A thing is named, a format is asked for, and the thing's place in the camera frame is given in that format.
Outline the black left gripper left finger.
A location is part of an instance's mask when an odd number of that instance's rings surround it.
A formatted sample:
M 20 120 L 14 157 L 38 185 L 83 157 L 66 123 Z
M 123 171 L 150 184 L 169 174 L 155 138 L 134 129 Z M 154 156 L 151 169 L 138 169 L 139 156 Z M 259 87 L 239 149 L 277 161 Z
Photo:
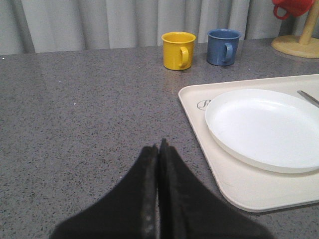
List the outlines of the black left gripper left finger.
M 125 177 L 102 199 L 59 224 L 52 239 L 154 239 L 156 146 L 146 146 Z

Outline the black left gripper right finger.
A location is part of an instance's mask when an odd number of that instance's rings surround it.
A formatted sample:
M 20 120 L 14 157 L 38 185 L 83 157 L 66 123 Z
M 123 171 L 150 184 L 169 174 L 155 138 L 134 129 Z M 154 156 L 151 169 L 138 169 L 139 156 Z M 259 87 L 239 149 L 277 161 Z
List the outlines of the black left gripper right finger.
M 159 149 L 162 239 L 271 239 L 262 225 L 215 197 L 165 139 Z

